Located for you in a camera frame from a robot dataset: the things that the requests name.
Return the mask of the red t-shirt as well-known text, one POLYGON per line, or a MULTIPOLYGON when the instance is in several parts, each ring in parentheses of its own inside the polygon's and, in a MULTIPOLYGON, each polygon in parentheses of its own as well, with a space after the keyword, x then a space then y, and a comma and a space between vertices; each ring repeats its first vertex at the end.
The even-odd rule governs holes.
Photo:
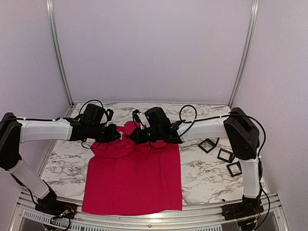
POLYGON ((123 138, 91 147, 82 212, 136 216, 182 210, 180 149, 158 141, 128 139, 132 121, 118 126, 123 138))

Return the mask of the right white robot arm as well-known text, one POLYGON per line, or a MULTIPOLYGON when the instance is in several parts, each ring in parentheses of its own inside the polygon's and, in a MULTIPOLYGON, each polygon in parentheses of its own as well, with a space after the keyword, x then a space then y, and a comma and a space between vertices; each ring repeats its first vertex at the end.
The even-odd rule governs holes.
POLYGON ((262 125, 239 108, 233 108, 226 115, 193 121, 180 119, 171 123, 161 107, 153 107, 141 114, 132 113, 135 129, 129 138, 136 144, 163 141, 182 144, 186 141, 210 138, 228 139, 232 152, 239 160, 244 182, 243 201, 238 211, 248 216, 257 208, 262 194, 261 178, 263 173, 260 151, 264 142, 260 141, 262 125))

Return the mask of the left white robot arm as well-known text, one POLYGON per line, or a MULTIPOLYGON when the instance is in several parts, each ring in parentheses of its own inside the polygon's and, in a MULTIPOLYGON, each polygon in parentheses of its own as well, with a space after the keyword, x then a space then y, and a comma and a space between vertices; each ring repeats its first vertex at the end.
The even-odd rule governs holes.
POLYGON ((0 167, 37 198, 36 205, 57 214, 61 204, 56 192, 22 157, 21 146, 36 142, 94 140, 98 145, 120 139, 111 123, 113 110, 89 102, 75 117, 29 118, 6 113, 0 122, 0 167))

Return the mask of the black open display box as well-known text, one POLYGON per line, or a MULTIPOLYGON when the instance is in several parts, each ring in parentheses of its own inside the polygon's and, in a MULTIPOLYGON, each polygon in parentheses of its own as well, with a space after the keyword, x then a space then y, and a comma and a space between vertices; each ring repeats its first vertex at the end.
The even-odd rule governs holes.
POLYGON ((198 144, 198 147, 204 151, 205 153, 210 153, 212 150, 214 150, 219 142, 219 138, 213 139, 205 139, 201 143, 198 144))
POLYGON ((228 164, 227 170, 229 171, 231 177, 236 177, 242 174, 242 168, 239 161, 228 164))
POLYGON ((217 159, 224 161, 226 163, 232 163, 235 159, 235 154, 228 150, 220 148, 217 159))

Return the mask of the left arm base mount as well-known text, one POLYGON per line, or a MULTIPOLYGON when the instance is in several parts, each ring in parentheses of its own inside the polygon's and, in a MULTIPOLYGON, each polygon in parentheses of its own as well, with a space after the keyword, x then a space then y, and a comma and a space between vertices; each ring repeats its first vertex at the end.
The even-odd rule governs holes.
POLYGON ((65 201, 59 201, 52 188, 42 199, 38 198, 35 209, 37 211, 53 215, 52 219, 68 218, 73 219, 77 210, 77 205, 65 201))

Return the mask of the right aluminium frame post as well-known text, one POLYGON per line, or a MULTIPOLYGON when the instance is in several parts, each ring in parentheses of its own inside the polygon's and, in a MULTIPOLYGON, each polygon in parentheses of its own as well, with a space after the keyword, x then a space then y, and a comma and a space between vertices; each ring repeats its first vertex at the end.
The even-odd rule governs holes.
POLYGON ((251 3, 252 4, 251 4, 250 17, 249 17, 249 22, 248 22, 248 29, 246 33, 246 39, 244 43, 244 49, 242 52, 242 57, 240 60, 235 82, 232 87, 231 96, 229 98, 229 102, 228 102, 229 108, 233 108, 235 105, 236 98, 237 98, 237 95, 240 89, 240 85, 244 77, 244 72, 245 72, 248 56, 252 48, 253 40, 255 36, 255 31, 256 31, 256 26, 257 26, 257 15, 258 15, 260 1, 252 0, 251 3))

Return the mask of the aluminium frame post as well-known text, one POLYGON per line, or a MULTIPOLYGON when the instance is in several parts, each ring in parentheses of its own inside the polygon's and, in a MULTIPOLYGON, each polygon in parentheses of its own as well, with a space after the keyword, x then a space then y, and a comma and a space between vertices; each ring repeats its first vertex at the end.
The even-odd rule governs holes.
POLYGON ((256 31, 256 26, 257 26, 257 15, 258 15, 260 1, 252 0, 251 3, 252 4, 251 4, 250 17, 249 17, 249 22, 248 22, 248 29, 246 33, 246 39, 244 43, 244 49, 242 52, 242 57, 240 60, 235 82, 232 87, 231 96, 229 98, 229 102, 228 102, 229 108, 233 108, 235 105, 236 98, 237 98, 237 95, 240 89, 240 85, 244 77, 244 72, 245 72, 248 56, 252 48, 253 40, 255 36, 255 31, 256 31))
POLYGON ((73 102, 71 91, 70 91, 70 88, 69 88, 69 85, 68 85, 68 80, 67 80, 67 77, 66 77, 64 63, 63 63, 63 59, 62 59, 61 48, 60 48, 60 43, 59 43, 59 38, 58 38, 58 33, 57 33, 57 27, 56 27, 56 19, 55 19, 55 11, 54 11, 53 1, 52 0, 46 0, 46 7, 47 7, 48 18, 49 18, 53 48, 54 48, 56 62, 57 62, 59 73, 60 73, 61 82, 62 82, 63 89, 64 89, 64 94, 65 94, 66 101, 67 101, 69 107, 72 107, 74 105, 74 102, 73 102))

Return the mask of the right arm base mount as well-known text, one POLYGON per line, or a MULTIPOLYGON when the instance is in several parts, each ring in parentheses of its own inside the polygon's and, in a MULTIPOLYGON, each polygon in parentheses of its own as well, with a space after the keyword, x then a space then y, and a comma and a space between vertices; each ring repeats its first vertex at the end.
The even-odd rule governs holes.
POLYGON ((256 198, 242 196, 242 201, 224 205, 222 207, 222 216, 225 220, 244 218, 248 216, 258 215, 264 211, 260 195, 256 198))

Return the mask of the left aluminium frame post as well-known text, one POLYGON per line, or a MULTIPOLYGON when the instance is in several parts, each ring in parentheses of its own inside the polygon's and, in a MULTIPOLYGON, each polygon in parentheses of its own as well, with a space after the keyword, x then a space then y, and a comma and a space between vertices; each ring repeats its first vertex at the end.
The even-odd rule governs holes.
POLYGON ((59 43, 59 38, 58 38, 58 33, 57 33, 57 27, 56 27, 56 19, 55 19, 55 11, 54 11, 53 1, 52 0, 46 0, 46 7, 47 7, 48 18, 49 18, 53 48, 54 48, 56 62, 57 62, 59 73, 60 73, 61 82, 62 82, 63 89, 64 89, 64 94, 65 94, 66 101, 67 101, 69 107, 72 107, 74 105, 74 102, 73 102, 71 91, 70 91, 70 88, 69 88, 69 85, 68 85, 68 80, 67 80, 67 77, 66 77, 64 63, 63 63, 63 59, 62 59, 61 48, 60 48, 60 43, 59 43))

